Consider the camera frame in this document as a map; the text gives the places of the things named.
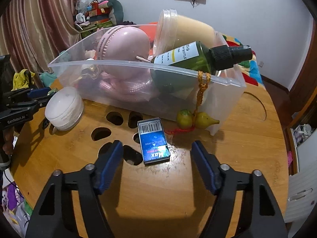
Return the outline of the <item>person left hand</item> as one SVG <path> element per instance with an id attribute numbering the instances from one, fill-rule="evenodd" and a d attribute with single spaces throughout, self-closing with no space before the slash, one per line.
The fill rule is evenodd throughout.
<path id="1" fill-rule="evenodd" d="M 3 131 L 4 145 L 3 151 L 7 155 L 12 155 L 13 153 L 13 140 L 14 140 L 14 128 L 8 128 Z"/>

